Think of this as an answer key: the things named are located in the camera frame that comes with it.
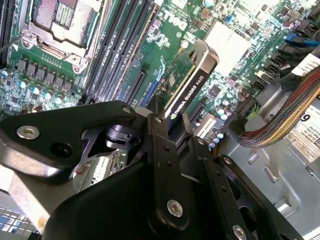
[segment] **capacitor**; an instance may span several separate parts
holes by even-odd
[[[225,121],[225,120],[228,119],[228,116],[227,116],[227,114],[222,114],[222,115],[220,116],[220,118],[221,118],[222,121]]]
[[[21,81],[19,81],[19,86],[22,89],[25,89],[29,85],[28,79],[24,78]]]
[[[214,137],[212,138],[212,142],[213,142],[214,144],[218,144],[218,143],[220,142],[220,140],[219,140],[219,138],[218,138],[217,136],[214,136]]]
[[[242,88],[242,89],[241,89],[241,93],[242,93],[246,98],[249,97],[249,95],[250,95],[250,93],[248,92],[248,90],[245,89],[245,88]]]
[[[215,110],[216,110],[216,112],[218,113],[219,116],[225,114],[225,110],[220,106],[217,107]]]
[[[237,94],[237,97],[238,97],[238,99],[239,99],[241,102],[243,102],[244,100],[246,100],[246,97],[245,97],[241,92],[239,92],[239,93]]]
[[[223,139],[225,136],[221,131],[216,131],[215,135],[218,139]]]
[[[189,42],[188,42],[187,40],[182,40],[182,41],[181,41],[181,47],[182,47],[183,49],[188,48],[188,47],[189,47]]]
[[[59,94],[59,95],[56,96],[56,98],[54,99],[54,102],[55,102],[55,104],[61,104],[64,99],[65,99],[65,97],[62,96],[61,94]]]
[[[201,125],[201,122],[200,122],[200,119],[199,119],[199,118],[197,118],[197,119],[195,120],[195,125],[196,125],[197,127],[199,127],[199,126]]]
[[[215,1],[214,0],[203,0],[203,6],[206,8],[210,8],[214,5]]]
[[[224,108],[224,112],[225,112],[225,114],[226,114],[228,117],[230,117],[230,116],[232,115],[232,112],[231,112],[231,110],[230,110],[229,107],[225,107],[225,108]]]
[[[54,96],[54,92],[52,90],[48,90],[45,94],[44,94],[44,98],[47,100],[50,100],[52,97]]]
[[[214,149],[215,147],[216,147],[216,145],[213,142],[209,143],[209,148]]]
[[[2,78],[5,78],[5,77],[8,77],[8,72],[7,71],[5,71],[5,70],[2,70],[1,71],[1,74],[0,74],[0,76],[2,77]]]
[[[34,94],[39,94],[42,91],[42,86],[40,85],[35,85],[35,87],[32,89],[32,92]]]
[[[229,106],[230,102],[229,102],[229,100],[225,99],[225,100],[222,101],[222,104],[224,106]]]

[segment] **black mounting arm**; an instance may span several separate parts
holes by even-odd
[[[127,167],[33,218],[43,240],[302,240],[232,159],[212,159],[185,114],[168,133],[158,96],[139,113],[112,101],[0,122],[0,163],[27,187],[56,189],[116,149]]]

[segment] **black ram slot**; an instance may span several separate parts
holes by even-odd
[[[0,47],[10,43],[15,12],[14,0],[0,0]],[[7,66],[8,49],[0,53],[0,68]]]
[[[144,82],[147,75],[147,71],[144,69],[140,69],[139,74],[137,75],[136,79],[134,80],[134,84],[130,87],[129,92],[125,98],[125,102],[129,105],[132,104],[132,101],[135,99],[138,90],[140,89],[142,83]]]
[[[100,96],[100,92],[103,91],[103,89],[105,89],[106,85],[108,85],[108,82],[111,81],[111,79],[107,79],[107,75],[113,65],[112,63],[113,63],[114,57],[122,44],[124,35],[126,34],[126,31],[128,30],[128,26],[129,26],[129,24],[133,18],[133,15],[139,5],[139,1],[133,1],[133,2],[134,3],[132,3],[130,5],[128,13],[126,13],[126,15],[125,15],[125,20],[123,21],[124,25],[121,27],[120,32],[119,33],[115,33],[115,32],[111,33],[111,35],[113,37],[115,36],[115,38],[111,39],[112,49],[110,49],[110,51],[108,51],[109,54],[108,54],[107,58],[104,60],[105,64],[104,64],[104,67],[103,67],[101,74],[99,76],[100,82],[93,92],[92,99],[90,100],[91,103],[101,102],[101,100],[98,99],[98,97]]]
[[[106,34],[106,37],[104,38],[103,44],[101,46],[101,49],[98,53],[98,56],[96,58],[96,61],[93,66],[93,70],[91,72],[91,76],[88,78],[88,83],[85,86],[84,93],[82,95],[81,100],[79,101],[80,104],[85,104],[87,99],[90,97],[90,94],[92,93],[92,90],[97,87],[101,79],[98,78],[99,69],[101,67],[101,63],[103,62],[105,55],[108,50],[108,46],[110,45],[111,39],[113,37],[113,32],[115,31],[118,22],[126,8],[126,1],[121,1],[119,6],[117,7],[117,10],[115,12],[115,15],[112,19],[111,26],[109,28],[108,33]]]
[[[205,109],[205,104],[203,101],[198,101],[193,110],[190,112],[188,119],[190,123],[193,123]]]
[[[135,25],[131,29],[130,36],[127,37],[127,39],[126,39],[125,47],[123,48],[123,51],[122,51],[119,59],[117,60],[116,66],[114,66],[113,69],[111,70],[111,72],[109,73],[111,76],[109,77],[109,81],[107,83],[107,86],[103,91],[103,94],[101,97],[101,102],[105,102],[105,101],[110,100],[108,96],[112,94],[112,87],[114,86],[114,83],[118,80],[117,75],[119,74],[119,72],[121,72],[123,70],[123,68],[121,67],[124,64],[123,60],[126,57],[128,51],[130,50],[130,46],[132,45],[133,41],[137,40],[135,35],[137,35],[137,32],[138,32],[141,24],[143,23],[144,16],[146,15],[148,9],[150,9],[150,3],[148,1],[145,1],[144,5],[142,6],[141,11],[139,13],[138,21],[136,21]]]

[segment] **microchip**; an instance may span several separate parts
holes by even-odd
[[[216,97],[218,96],[218,94],[221,92],[221,89],[217,86],[213,86],[210,91],[209,91],[209,94],[212,96],[212,97]]]
[[[33,93],[31,98],[32,98],[33,100],[38,100],[38,97],[39,97],[39,96],[38,96],[37,94],[34,94],[34,93]]]
[[[304,10],[305,10],[304,7],[300,7],[300,9],[298,10],[298,12],[299,12],[300,14],[302,14],[302,13],[304,12]]]
[[[33,75],[35,74],[35,72],[36,72],[36,66],[34,66],[34,65],[32,65],[32,64],[29,64],[26,72],[27,72],[29,75],[33,76]]]
[[[201,17],[203,17],[204,19],[207,19],[209,17],[210,11],[208,8],[204,8],[201,11]]]
[[[154,30],[153,34],[157,36],[159,34],[159,29]]]
[[[49,84],[49,85],[52,85],[54,83],[54,80],[55,80],[55,75],[51,74],[51,73],[48,73],[46,75],[46,78],[45,78],[45,81]]]
[[[280,13],[282,14],[282,15],[287,15],[288,13],[289,13],[289,8],[287,7],[287,6],[284,6],[282,9],[281,9],[281,11],[280,11]]]
[[[262,11],[265,11],[265,10],[267,10],[267,8],[268,8],[268,5],[267,5],[267,4],[264,4],[264,5],[262,6],[261,10],[262,10]]]
[[[15,104],[17,104],[17,103],[18,103],[18,98],[16,98],[16,97],[13,96],[13,97],[12,97],[12,102],[15,103]]]
[[[172,86],[175,84],[175,76],[174,76],[174,74],[172,73],[171,75],[170,75],[170,78],[169,78],[169,84],[170,84],[170,87],[172,88]]]
[[[252,27],[253,29],[255,29],[255,30],[258,30],[260,26],[259,26],[258,23],[254,22],[254,23],[251,24],[251,27]]]
[[[238,77],[236,75],[231,75],[230,77],[233,81],[237,81],[238,80]]]
[[[55,82],[54,82],[54,84],[56,86],[58,86],[59,89],[61,89],[62,85],[64,84],[64,80],[62,78],[60,78],[60,77],[57,77]]]
[[[38,71],[36,72],[35,77],[43,80],[43,79],[45,79],[45,74],[46,74],[45,70],[38,68]]]
[[[66,91],[67,94],[71,92],[72,87],[73,87],[73,84],[68,81],[66,81],[63,85],[63,89]]]
[[[4,110],[11,111],[11,106],[8,104],[4,105]]]
[[[27,65],[27,62],[26,62],[25,60],[19,59],[18,69],[19,69],[20,71],[26,70],[26,65]]]
[[[194,27],[197,27],[199,22],[200,22],[200,21],[195,18],[195,19],[193,19],[193,21],[191,22],[191,25],[194,26]]]

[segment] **screw hole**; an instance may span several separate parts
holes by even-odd
[[[221,187],[222,192],[224,192],[225,194],[228,192],[227,189],[223,186]]]
[[[56,142],[50,147],[51,153],[58,158],[69,158],[72,155],[72,147],[64,142]]]
[[[167,161],[167,162],[165,163],[165,165],[166,165],[168,168],[172,168],[172,163],[171,163],[170,161]]]
[[[141,140],[139,137],[134,137],[134,138],[132,138],[130,143],[135,146],[135,145],[138,145],[140,143],[140,141]]]

